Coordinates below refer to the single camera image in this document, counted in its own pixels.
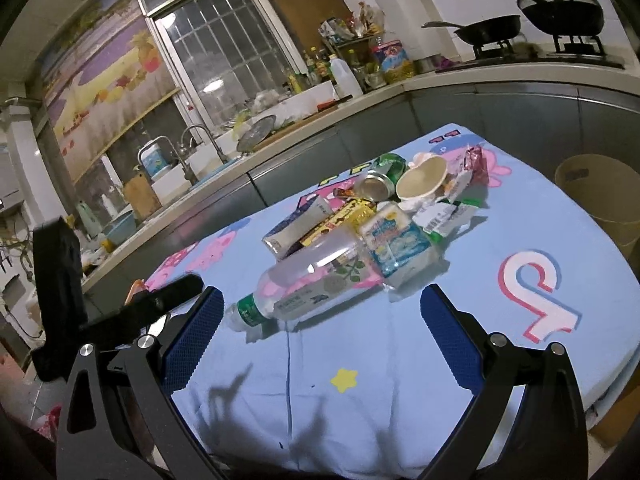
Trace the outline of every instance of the blue tablecloth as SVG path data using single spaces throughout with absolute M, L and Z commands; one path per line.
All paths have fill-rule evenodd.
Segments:
M 531 348 L 564 344 L 588 408 L 637 357 L 640 286 L 587 213 L 537 171 L 466 128 L 448 124 L 396 153 L 412 160 L 434 151 L 451 159 L 477 143 L 491 179 L 469 192 L 484 192 L 485 206 L 469 230 L 447 241 L 435 282 L 487 332 Z M 185 248 L 148 284 L 198 272 L 222 290 L 227 304 L 238 300 L 274 263 L 261 237 L 310 194 L 320 192 L 338 206 L 333 188 L 361 170 Z M 348 478 L 415 477 L 471 399 L 420 317 L 419 294 L 417 288 L 392 302 L 373 288 L 295 332 L 255 342 L 221 326 L 173 400 L 205 448 L 218 455 Z M 483 464 L 498 456 L 521 395 L 516 388 Z

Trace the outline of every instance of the bottle label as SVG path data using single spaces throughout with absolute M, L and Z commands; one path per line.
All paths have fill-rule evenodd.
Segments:
M 277 301 L 273 306 L 274 312 L 279 311 L 284 317 L 295 318 L 304 316 L 369 277 L 369 269 L 363 261 L 354 258 L 335 270 L 324 275 L 313 283 L 307 283 L 292 292 L 286 298 Z
M 239 300 L 236 303 L 236 308 L 242 320 L 249 326 L 260 325 L 260 323 L 267 321 L 267 318 L 260 314 L 258 307 L 255 305 L 253 294 L 249 294 Z

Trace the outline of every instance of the wall mural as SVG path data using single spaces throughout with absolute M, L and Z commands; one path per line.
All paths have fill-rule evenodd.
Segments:
M 137 0 L 96 0 L 40 59 L 44 101 L 76 182 L 175 89 Z

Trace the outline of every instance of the screw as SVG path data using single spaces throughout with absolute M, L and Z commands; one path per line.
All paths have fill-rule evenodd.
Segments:
M 155 339 L 152 335 L 143 335 L 140 339 L 138 339 L 138 346 L 140 348 L 149 348 Z
M 93 351 L 94 351 L 94 346 L 91 343 L 87 343 L 80 347 L 80 355 L 82 357 L 87 357 Z
M 507 336 L 500 332 L 495 332 L 489 336 L 489 341 L 494 346 L 505 346 L 507 344 Z
M 551 351 L 556 355 L 564 355 L 564 346 L 560 343 L 551 343 Z

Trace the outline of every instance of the plastic water bottle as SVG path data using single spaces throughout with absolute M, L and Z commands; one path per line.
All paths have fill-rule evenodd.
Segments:
M 331 54 L 329 59 L 331 60 L 331 73 L 338 83 L 341 97 L 347 97 L 347 95 L 352 95 L 354 99 L 360 97 L 362 95 L 362 88 L 360 88 L 358 80 L 356 76 L 353 75 L 347 62 L 338 58 L 335 54 Z
M 369 277 L 366 255 L 350 226 L 335 228 L 266 270 L 254 292 L 227 308 L 226 325 L 243 332 L 271 318 L 291 321 L 311 311 L 313 316 L 325 312 Z M 364 290 L 358 288 L 351 296 Z

